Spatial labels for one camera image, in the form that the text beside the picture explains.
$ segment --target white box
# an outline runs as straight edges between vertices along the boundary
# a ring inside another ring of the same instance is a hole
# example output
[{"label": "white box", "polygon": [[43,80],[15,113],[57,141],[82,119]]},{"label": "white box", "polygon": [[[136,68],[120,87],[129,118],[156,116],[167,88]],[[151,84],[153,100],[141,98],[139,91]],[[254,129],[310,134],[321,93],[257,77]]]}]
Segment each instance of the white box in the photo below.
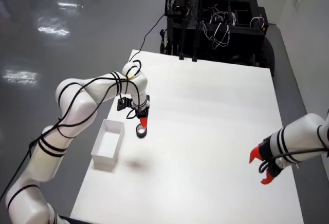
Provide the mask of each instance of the white box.
[{"label": "white box", "polygon": [[92,150],[94,164],[114,166],[117,162],[124,136],[124,124],[103,120]]}]

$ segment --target black cable tie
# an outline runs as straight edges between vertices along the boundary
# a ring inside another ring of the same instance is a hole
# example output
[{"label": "black cable tie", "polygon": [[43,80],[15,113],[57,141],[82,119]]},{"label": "black cable tie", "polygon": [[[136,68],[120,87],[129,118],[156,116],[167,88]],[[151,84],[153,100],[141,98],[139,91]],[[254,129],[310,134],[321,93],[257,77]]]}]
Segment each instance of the black cable tie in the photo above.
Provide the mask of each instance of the black cable tie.
[{"label": "black cable tie", "polygon": [[59,107],[61,107],[61,106],[60,106],[60,101],[61,101],[61,97],[62,97],[62,94],[63,94],[64,90],[66,90],[68,87],[70,87],[71,85],[74,85],[74,84],[79,84],[79,83],[76,83],[76,82],[74,82],[74,83],[69,83],[69,84],[67,84],[67,85],[61,90],[61,92],[60,92],[60,94],[59,94],[59,96],[58,96],[58,105],[59,105]]},{"label": "black cable tie", "polygon": [[53,156],[53,157],[63,157],[63,156],[65,155],[65,153],[64,153],[64,154],[55,154],[55,153],[53,153],[53,152],[47,150],[47,149],[42,145],[42,143],[40,142],[40,140],[39,140],[39,142],[38,142],[38,145],[39,145],[39,147],[43,150],[44,153],[46,153],[46,154],[48,154],[48,155],[50,155],[50,156]]},{"label": "black cable tie", "polygon": [[39,188],[39,189],[40,189],[40,187],[39,187],[38,185],[36,185],[36,184],[28,184],[28,185],[26,185],[26,186],[20,188],[17,192],[15,192],[15,194],[14,194],[14,195],[11,197],[11,199],[9,200],[9,202],[8,202],[8,206],[7,206],[7,211],[8,211],[8,212],[9,212],[9,207],[10,207],[12,201],[14,200],[14,198],[15,198],[19,193],[21,193],[23,190],[28,189],[28,188],[30,188],[30,187],[36,187],[36,188]]}]

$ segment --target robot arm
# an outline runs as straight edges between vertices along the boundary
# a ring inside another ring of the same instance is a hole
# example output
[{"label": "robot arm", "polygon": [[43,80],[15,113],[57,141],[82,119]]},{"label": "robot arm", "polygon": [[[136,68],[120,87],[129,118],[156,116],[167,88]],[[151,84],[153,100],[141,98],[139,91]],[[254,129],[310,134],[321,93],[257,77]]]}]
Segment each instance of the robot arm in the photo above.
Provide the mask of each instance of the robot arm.
[{"label": "robot arm", "polygon": [[264,161],[260,173],[266,170],[262,184],[269,184],[291,164],[329,152],[329,115],[326,121],[316,114],[308,114],[265,138],[250,153]]},{"label": "robot arm", "polygon": [[124,66],[122,73],[112,72],[88,80],[67,79],[57,87],[56,100],[62,119],[43,130],[27,167],[6,195],[6,207],[14,224],[67,223],[47,204],[39,183],[55,176],[72,139],[94,121],[97,107],[103,101],[130,94],[129,106],[141,125],[147,127],[147,78],[132,62]]}]

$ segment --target floor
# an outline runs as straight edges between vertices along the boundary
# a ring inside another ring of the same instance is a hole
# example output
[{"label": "floor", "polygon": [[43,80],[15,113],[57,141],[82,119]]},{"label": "floor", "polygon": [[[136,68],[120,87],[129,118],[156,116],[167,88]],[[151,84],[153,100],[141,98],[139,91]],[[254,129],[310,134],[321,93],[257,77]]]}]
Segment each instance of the floor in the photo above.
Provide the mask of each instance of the floor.
[{"label": "floor", "polygon": [[[0,0],[0,189],[28,149],[29,141],[60,116],[54,91],[66,78],[92,78],[120,70],[131,50],[163,14],[165,0]],[[145,51],[158,52],[162,19]],[[284,125],[306,113],[279,29],[267,37],[276,56],[275,84]],[[90,162],[90,151],[112,102],[70,145],[45,198],[69,216]],[[320,158],[294,169],[304,222],[328,220],[329,183]],[[3,202],[0,222],[10,223]]]}]

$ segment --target black tape roll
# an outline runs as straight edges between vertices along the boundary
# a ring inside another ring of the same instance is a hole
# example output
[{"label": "black tape roll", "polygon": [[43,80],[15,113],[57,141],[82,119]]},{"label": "black tape roll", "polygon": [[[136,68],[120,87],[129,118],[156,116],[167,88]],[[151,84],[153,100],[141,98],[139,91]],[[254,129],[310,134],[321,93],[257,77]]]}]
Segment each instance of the black tape roll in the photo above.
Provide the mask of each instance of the black tape roll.
[{"label": "black tape roll", "polygon": [[142,124],[138,124],[136,126],[136,135],[139,137],[139,138],[143,138],[146,136],[146,134],[148,133],[148,128],[147,127],[143,127]]}]

